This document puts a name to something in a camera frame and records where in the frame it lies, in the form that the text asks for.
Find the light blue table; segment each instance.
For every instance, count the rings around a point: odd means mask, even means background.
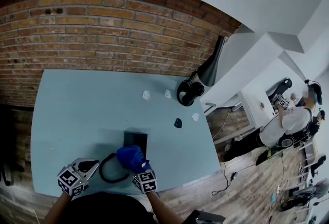
[[[176,89],[183,77],[87,70],[45,70],[36,98],[31,163],[34,189],[59,196],[56,175],[79,157],[102,161],[123,146],[124,131],[148,134],[147,159],[159,190],[182,186],[220,169],[206,117],[199,100],[180,105]],[[172,98],[165,97],[165,90]],[[145,100],[142,93],[151,92]],[[199,120],[192,119],[199,113]],[[182,128],[174,126],[176,118]],[[104,166],[108,178],[126,173],[116,159]],[[130,178],[109,184],[99,172],[88,193],[139,194]]]

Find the black desk lamp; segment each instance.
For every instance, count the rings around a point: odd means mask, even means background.
[[[224,41],[225,37],[219,35],[213,54],[191,74],[188,80],[182,81],[179,85],[177,89],[177,99],[182,105],[191,106],[195,98],[201,96],[205,92],[205,88],[200,82],[192,82],[196,74],[200,81],[206,86],[211,87],[215,84],[218,59],[220,58]]]

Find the blue cloth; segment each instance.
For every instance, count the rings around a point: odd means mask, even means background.
[[[122,166],[134,173],[143,173],[150,168],[150,161],[144,158],[140,147],[137,145],[129,145],[118,149],[117,156]]]

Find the lamp shade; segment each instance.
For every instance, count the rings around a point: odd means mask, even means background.
[[[200,81],[206,86],[213,86],[216,82],[218,59],[222,53],[224,41],[225,37],[219,35],[213,54],[196,71]]]

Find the small white piece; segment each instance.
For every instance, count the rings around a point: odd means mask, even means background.
[[[167,98],[171,98],[171,92],[169,90],[166,90],[164,96],[166,96]]]
[[[192,118],[194,121],[198,121],[199,120],[199,114],[195,113],[194,115],[192,115]]]
[[[143,91],[143,98],[145,100],[148,100],[149,98],[151,98],[151,94],[150,94],[150,91],[149,90]]]

